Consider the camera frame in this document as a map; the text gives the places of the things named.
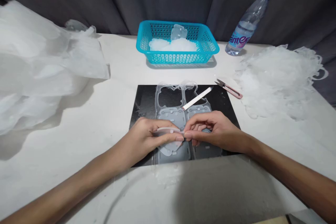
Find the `blue plastic basket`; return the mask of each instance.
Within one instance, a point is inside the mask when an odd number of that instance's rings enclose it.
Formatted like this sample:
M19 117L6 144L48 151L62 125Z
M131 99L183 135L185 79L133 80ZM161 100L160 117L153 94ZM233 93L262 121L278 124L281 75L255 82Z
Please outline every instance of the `blue plastic basket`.
M170 42L174 24L188 30L187 39L197 44L197 51L150 51L152 39L165 39ZM136 48L143 53L151 64L190 64L207 63L213 54L219 52L219 46L210 29L200 23L181 23L145 20L140 23Z

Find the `forearm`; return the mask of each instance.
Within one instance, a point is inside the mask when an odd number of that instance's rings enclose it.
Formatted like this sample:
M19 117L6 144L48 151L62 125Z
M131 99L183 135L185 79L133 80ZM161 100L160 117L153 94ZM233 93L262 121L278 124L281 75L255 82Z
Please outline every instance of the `forearm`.
M253 138L247 155L290 188L328 223L336 223L336 182Z
M96 157L70 178L0 223L44 224L57 222L98 186L120 172L118 163L113 162L114 160L107 161L106 158L111 159L106 153Z

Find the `plastic bottle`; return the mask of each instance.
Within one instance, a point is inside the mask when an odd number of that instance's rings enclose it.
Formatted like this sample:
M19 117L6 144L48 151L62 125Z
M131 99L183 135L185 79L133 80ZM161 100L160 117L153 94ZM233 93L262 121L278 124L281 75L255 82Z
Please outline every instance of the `plastic bottle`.
M256 0L247 9L226 45L225 51L228 54L235 56L243 49L263 17L267 4L268 0Z

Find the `white table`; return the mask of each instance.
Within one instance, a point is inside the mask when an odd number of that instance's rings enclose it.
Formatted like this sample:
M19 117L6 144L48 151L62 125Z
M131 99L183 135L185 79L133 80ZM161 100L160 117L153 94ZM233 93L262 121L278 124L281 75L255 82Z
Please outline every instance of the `white table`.
M91 80L76 97L61 101L56 116L38 130L0 139L0 219L56 186L115 144L127 131L138 84L189 79L212 84L231 76L239 57L219 42L217 66L157 70L146 66L135 36L100 38L111 79ZM246 45L247 53L266 45ZM336 112L312 94L308 119L251 119L229 96L243 131L336 180ZM43 129L48 124L54 127ZM252 223L305 209L286 187L244 155L131 169L84 205L69 223Z

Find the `fingernail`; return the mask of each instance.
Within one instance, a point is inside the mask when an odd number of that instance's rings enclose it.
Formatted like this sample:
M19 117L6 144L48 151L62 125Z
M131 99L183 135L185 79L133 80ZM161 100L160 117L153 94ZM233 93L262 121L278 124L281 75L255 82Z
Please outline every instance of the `fingernail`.
M183 141L184 137L183 136L177 136L175 137L175 141Z
M191 138L192 135L191 135L191 133L187 132L187 133L184 133L184 137L185 137L185 138Z

